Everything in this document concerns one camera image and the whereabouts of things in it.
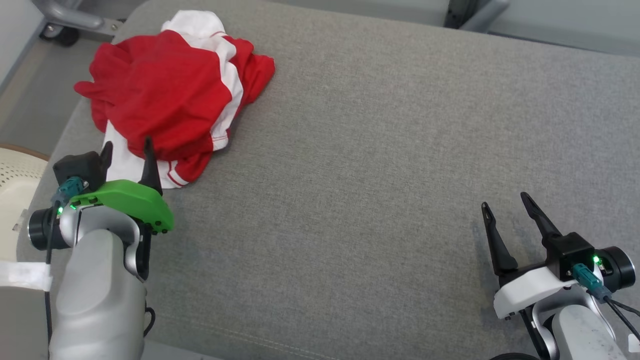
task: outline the seam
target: seam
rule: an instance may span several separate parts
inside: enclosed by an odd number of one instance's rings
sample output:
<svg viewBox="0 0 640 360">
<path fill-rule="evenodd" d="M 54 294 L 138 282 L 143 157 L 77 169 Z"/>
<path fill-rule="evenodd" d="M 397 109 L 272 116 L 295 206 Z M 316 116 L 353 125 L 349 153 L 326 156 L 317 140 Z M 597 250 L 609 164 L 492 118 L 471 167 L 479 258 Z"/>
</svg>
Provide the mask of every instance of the seam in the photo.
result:
<svg viewBox="0 0 640 360">
<path fill-rule="evenodd" d="M 176 180 L 173 179 L 173 176 L 171 176 L 171 171 L 172 171 L 172 166 L 171 166 L 171 161 L 169 161 L 169 172 L 167 172 L 166 175 L 169 177 L 171 181 L 173 181 L 176 185 L 178 185 L 178 188 L 182 188 L 184 185 L 178 183 Z"/>
<path fill-rule="evenodd" d="M 174 322 L 183 322 L 183 321 L 181 321 L 181 319 L 180 319 L 180 318 L 178 318 L 178 317 L 176 317 L 176 316 L 172 316 L 172 315 L 163 314 L 162 316 L 158 316 L 158 317 L 159 317 L 159 318 L 169 318 L 169 319 L 173 320 Z M 197 325 L 197 327 L 199 327 L 199 328 L 201 328 L 201 329 L 204 329 L 204 330 L 207 330 L 207 331 L 214 332 L 214 333 L 216 333 L 216 334 L 221 334 L 221 333 L 219 333 L 219 332 L 215 331 L 214 329 L 218 329 L 218 330 L 225 331 L 225 332 L 231 332 L 232 334 L 236 334 L 236 335 L 238 335 L 238 336 L 244 336 L 245 338 L 252 338 L 252 339 L 259 340 L 259 341 L 264 341 L 264 342 L 267 342 L 267 343 L 270 343 L 270 344 L 278 345 L 278 346 L 280 346 L 280 347 L 285 347 L 285 348 L 289 348 L 289 349 L 292 349 L 292 350 L 297 350 L 297 351 L 300 351 L 300 352 L 305 352 L 305 353 L 307 353 L 307 354 L 311 354 L 311 355 L 319 356 L 319 357 L 322 357 L 322 358 L 324 358 L 324 359 L 339 360 L 339 359 L 337 359 L 337 358 L 335 358 L 335 357 L 326 356 L 326 355 L 322 355 L 322 354 L 317 354 L 317 353 L 315 353 L 315 352 L 311 352 L 311 351 L 308 351 L 308 350 L 305 350 L 305 349 L 302 349 L 302 348 L 292 347 L 292 346 L 289 346 L 289 345 L 285 345 L 285 344 L 283 344 L 283 343 L 277 343 L 277 342 L 275 342 L 275 341 L 267 340 L 267 339 L 264 339 L 264 338 L 259 338 L 259 337 L 257 337 L 257 336 L 253 336 L 253 335 L 245 334 L 245 333 L 242 333 L 242 332 L 237 332 L 237 331 L 233 331 L 233 330 L 230 330 L 230 329 L 225 329 L 225 328 L 223 328 L 223 327 L 217 327 L 217 326 L 207 325 L 206 323 L 199 322 L 198 320 L 190 320 L 189 322 L 191 322 L 191 323 L 195 323 L 195 324 Z M 276 347 L 272 347 L 272 346 L 269 346 L 269 345 L 266 345 L 266 344 L 257 343 L 257 342 L 255 342 L 255 341 L 251 341 L 251 340 L 247 340 L 247 339 L 243 339 L 243 338 L 238 338 L 237 336 L 233 336 L 233 335 L 229 335 L 229 334 L 221 334 L 221 335 L 229 336 L 229 337 L 231 337 L 231 338 L 236 338 L 236 339 L 239 339 L 239 340 L 244 340 L 244 341 L 247 341 L 247 342 L 250 342 L 250 343 L 254 343 L 254 344 L 257 344 L 257 345 L 262 345 L 262 346 L 264 346 L 264 347 L 273 348 L 273 349 L 276 349 L 276 350 L 280 350 L 280 351 L 288 352 L 288 353 L 290 353 L 290 354 L 294 354 L 294 355 L 298 355 L 298 356 L 306 357 L 306 358 L 309 358 L 309 359 L 318 360 L 318 358 L 316 358 L 316 357 L 310 357 L 310 356 L 306 356 L 306 355 L 303 355 L 303 354 L 297 354 L 297 353 L 295 353 L 295 352 L 291 352 L 291 351 L 288 351 L 288 350 L 284 350 L 284 349 L 282 349 L 282 348 L 276 348 Z"/>
</svg>

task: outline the white trim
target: white trim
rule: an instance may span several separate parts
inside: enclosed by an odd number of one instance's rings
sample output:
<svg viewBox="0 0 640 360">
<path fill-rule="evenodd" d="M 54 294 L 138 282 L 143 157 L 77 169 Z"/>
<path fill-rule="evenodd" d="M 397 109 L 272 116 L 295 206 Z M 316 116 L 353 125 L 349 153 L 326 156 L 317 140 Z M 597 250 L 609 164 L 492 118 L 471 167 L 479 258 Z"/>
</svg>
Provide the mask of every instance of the white trim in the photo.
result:
<svg viewBox="0 0 640 360">
<path fill-rule="evenodd" d="M 162 30 L 189 34 L 198 38 L 208 38 L 217 32 L 225 32 L 220 18 L 212 12 L 201 10 L 178 10 L 173 18 L 162 25 Z"/>
<path fill-rule="evenodd" d="M 220 80 L 231 93 L 231 101 L 225 105 L 211 127 L 213 151 L 220 150 L 229 143 L 227 130 L 231 126 L 234 117 L 236 117 L 236 113 L 240 107 L 240 101 L 244 94 L 238 70 L 236 66 L 230 62 L 236 55 L 236 47 L 225 38 L 227 35 L 225 33 L 219 32 L 213 34 L 211 37 L 200 38 L 192 34 L 178 32 L 191 47 L 212 51 L 216 53 L 220 59 Z"/>
<path fill-rule="evenodd" d="M 525 307 L 557 293 L 564 286 L 577 284 L 576 280 L 560 281 L 546 266 L 527 272 L 500 288 L 493 297 L 493 308 L 498 319 L 517 313 Z"/>
<path fill-rule="evenodd" d="M 177 160 L 173 160 L 171 162 L 171 166 L 169 167 L 171 169 L 169 171 L 169 176 L 171 176 L 171 178 L 173 178 L 173 180 L 175 180 L 175 182 L 178 183 L 180 186 L 187 185 L 189 183 L 189 181 L 186 181 L 185 179 L 181 178 L 181 176 L 178 175 L 178 172 L 175 171 L 175 167 L 177 165 L 178 165 L 178 161 Z"/>
</svg>

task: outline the gray couch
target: gray couch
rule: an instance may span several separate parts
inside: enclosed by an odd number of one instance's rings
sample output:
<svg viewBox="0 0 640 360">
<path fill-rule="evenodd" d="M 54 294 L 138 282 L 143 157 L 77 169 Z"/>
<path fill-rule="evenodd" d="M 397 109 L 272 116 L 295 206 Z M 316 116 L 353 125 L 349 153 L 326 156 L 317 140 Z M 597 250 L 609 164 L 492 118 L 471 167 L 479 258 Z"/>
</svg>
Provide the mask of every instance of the gray couch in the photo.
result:
<svg viewBox="0 0 640 360">
<path fill-rule="evenodd" d="M 202 177 L 165 192 L 152 340 L 225 360 L 535 354 L 493 311 L 480 211 L 541 261 L 521 191 L 640 262 L 640 59 L 251 0 L 151 1 L 115 42 L 180 9 L 216 12 L 277 70 Z M 52 161 L 100 148 L 90 117 L 83 99 Z M 48 170 L 31 210 L 55 187 Z M 24 232 L 18 252 L 44 258 Z M 616 295 L 640 307 L 640 286 Z"/>
</svg>

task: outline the cable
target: cable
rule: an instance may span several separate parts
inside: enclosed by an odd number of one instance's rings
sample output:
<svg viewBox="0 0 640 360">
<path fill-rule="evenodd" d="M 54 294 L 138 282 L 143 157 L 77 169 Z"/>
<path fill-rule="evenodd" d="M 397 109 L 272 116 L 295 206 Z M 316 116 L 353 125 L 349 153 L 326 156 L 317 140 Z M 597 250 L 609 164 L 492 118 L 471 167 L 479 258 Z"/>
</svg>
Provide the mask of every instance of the cable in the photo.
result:
<svg viewBox="0 0 640 360">
<path fill-rule="evenodd" d="M 615 300 L 613 300 L 613 299 L 610 299 L 610 301 L 611 301 L 614 305 L 618 306 L 620 309 L 622 309 L 622 310 L 626 310 L 626 311 L 628 311 L 629 313 L 634 313 L 634 314 L 636 314 L 637 316 L 640 316 L 640 311 L 638 311 L 638 310 L 634 309 L 633 307 L 630 307 L 630 306 L 624 305 L 624 304 L 622 304 L 621 302 L 619 302 L 619 301 L 615 301 Z"/>
<path fill-rule="evenodd" d="M 508 352 L 507 354 L 501 354 L 501 355 L 492 357 L 489 360 L 539 360 L 539 359 L 535 356 L 523 354 L 521 352 Z"/>
<path fill-rule="evenodd" d="M 56 200 L 51 208 L 51 223 L 49 224 L 49 236 L 47 237 L 47 258 L 45 259 L 45 264 L 47 265 L 51 265 L 53 230 L 56 225 L 56 215 L 58 214 L 59 206 L 60 201 Z M 44 292 L 44 310 L 47 317 L 47 344 L 50 345 L 51 335 L 53 334 L 53 322 L 51 320 L 51 293 L 49 291 Z"/>
<path fill-rule="evenodd" d="M 49 236 L 47 237 L 47 259 L 45 260 L 45 264 L 51 265 L 51 253 L 53 252 L 53 230 L 56 226 L 56 216 L 58 215 L 58 208 L 60 207 L 60 201 L 56 200 L 53 202 L 53 207 L 51 208 L 51 223 L 49 224 Z"/>
<path fill-rule="evenodd" d="M 142 333 L 143 337 L 147 336 L 149 331 L 151 331 L 151 328 L 154 326 L 154 323 L 156 322 L 156 312 L 151 307 L 145 307 L 145 313 L 151 314 L 151 321 L 149 321 L 149 325 L 147 325 L 145 332 Z"/>
<path fill-rule="evenodd" d="M 638 333 L 638 330 L 636 330 L 636 328 L 633 325 L 631 325 L 631 323 L 629 322 L 629 320 L 627 320 L 627 318 L 622 313 L 622 311 L 620 311 L 620 309 L 618 309 L 616 304 L 614 304 L 611 301 L 611 298 L 610 297 L 605 297 L 604 300 L 607 302 L 607 304 L 609 306 L 611 306 L 611 309 L 613 310 L 614 313 L 616 313 L 616 315 L 618 315 L 620 320 L 622 320 L 622 322 L 625 323 L 625 325 L 629 328 L 629 330 L 631 330 L 631 332 L 636 336 L 638 341 L 640 341 L 640 334 Z"/>
</svg>

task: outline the teal connector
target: teal connector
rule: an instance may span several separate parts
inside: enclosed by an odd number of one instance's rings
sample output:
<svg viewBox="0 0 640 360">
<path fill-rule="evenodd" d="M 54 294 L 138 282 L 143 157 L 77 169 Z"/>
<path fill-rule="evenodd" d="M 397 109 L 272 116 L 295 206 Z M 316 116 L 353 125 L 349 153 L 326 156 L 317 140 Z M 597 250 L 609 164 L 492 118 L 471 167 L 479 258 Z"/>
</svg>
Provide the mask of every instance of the teal connector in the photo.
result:
<svg viewBox="0 0 640 360">
<path fill-rule="evenodd" d="M 602 284 L 602 281 L 600 281 L 600 279 L 598 279 L 598 277 L 591 272 L 585 264 L 574 265 L 572 268 L 572 275 L 574 279 L 578 280 L 580 285 L 587 288 L 594 298 L 598 299 L 599 303 L 604 304 L 606 302 L 605 297 L 609 297 L 611 299 L 611 291 Z"/>
<path fill-rule="evenodd" d="M 79 195 L 84 191 L 84 182 L 81 178 L 77 176 L 73 176 L 68 178 L 62 185 L 58 187 L 56 193 L 51 197 L 51 203 L 54 204 L 56 201 L 60 205 L 60 209 L 58 209 L 58 213 L 62 212 L 62 208 L 64 208 L 69 200 Z"/>
</svg>

